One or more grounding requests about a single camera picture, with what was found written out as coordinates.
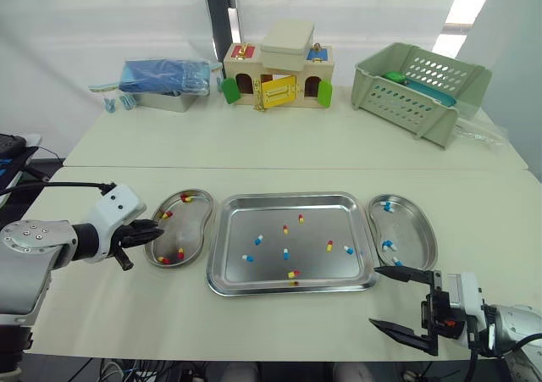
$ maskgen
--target green plastic basket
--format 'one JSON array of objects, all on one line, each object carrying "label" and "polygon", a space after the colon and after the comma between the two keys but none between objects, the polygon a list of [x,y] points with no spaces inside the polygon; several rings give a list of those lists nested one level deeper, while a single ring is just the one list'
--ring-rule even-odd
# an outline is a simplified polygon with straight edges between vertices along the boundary
[{"label": "green plastic basket", "polygon": [[[456,99],[453,107],[381,77],[400,71]],[[459,116],[472,118],[478,111],[491,72],[476,64],[447,58],[406,43],[393,43],[356,64],[352,87],[354,108],[363,108],[394,124],[446,147]]]}]

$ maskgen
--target blue panel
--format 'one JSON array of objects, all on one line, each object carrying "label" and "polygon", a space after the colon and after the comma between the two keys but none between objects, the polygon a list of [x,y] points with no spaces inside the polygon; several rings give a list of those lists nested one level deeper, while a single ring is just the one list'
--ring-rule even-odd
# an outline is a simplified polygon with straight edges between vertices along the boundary
[{"label": "blue panel", "polygon": [[327,62],[328,49],[320,49],[318,52],[314,52],[313,49],[309,50],[307,60],[312,60],[313,58],[321,58],[323,62]]}]

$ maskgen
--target white box lid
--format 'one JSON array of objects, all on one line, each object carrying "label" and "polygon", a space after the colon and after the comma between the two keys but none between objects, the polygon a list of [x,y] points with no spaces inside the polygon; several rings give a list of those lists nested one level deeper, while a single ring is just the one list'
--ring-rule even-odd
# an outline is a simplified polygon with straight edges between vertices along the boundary
[{"label": "white box lid", "polygon": [[263,38],[262,50],[304,55],[313,31],[314,23],[308,20],[282,19]]}]

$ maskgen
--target metal tray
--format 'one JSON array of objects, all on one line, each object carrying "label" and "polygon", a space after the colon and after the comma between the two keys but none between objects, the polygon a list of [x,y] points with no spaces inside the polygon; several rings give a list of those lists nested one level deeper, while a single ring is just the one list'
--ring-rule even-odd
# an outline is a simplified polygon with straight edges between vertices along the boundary
[{"label": "metal tray", "polygon": [[[390,202],[393,213],[384,210],[383,202]],[[394,265],[393,257],[397,257],[412,268],[428,270],[435,265],[437,240],[416,204],[401,196],[383,194],[369,203],[368,211],[374,243],[383,263]],[[385,252],[384,241],[392,241],[397,251],[390,248]]]},{"label": "metal tray", "polygon": [[[183,197],[190,197],[184,202]],[[170,196],[152,216],[158,221],[163,234],[145,245],[145,256],[153,265],[161,268],[176,268],[194,261],[202,250],[205,224],[213,211],[213,199],[203,190],[185,190]],[[163,219],[166,212],[173,215]],[[184,250],[184,258],[178,256]]]},{"label": "metal tray", "polygon": [[[377,279],[367,218],[347,193],[233,196],[224,202],[215,232],[207,280],[219,295],[362,291]],[[300,273],[289,279],[293,271]]]}]

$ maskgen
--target white wall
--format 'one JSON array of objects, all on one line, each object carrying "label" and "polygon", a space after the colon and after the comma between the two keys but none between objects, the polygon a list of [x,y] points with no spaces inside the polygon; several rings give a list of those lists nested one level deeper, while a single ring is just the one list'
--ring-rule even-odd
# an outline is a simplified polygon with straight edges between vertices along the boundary
[{"label": "white wall", "polygon": [[260,42],[277,19],[315,24],[314,38],[334,49],[336,85],[351,86],[354,65],[393,42],[431,50],[454,0],[238,0],[241,34]]},{"label": "white wall", "polygon": [[493,71],[483,107],[542,180],[542,0],[487,0],[458,54]]},{"label": "white wall", "polygon": [[65,157],[102,112],[87,87],[147,57],[214,58],[205,0],[0,0],[0,132]]}]

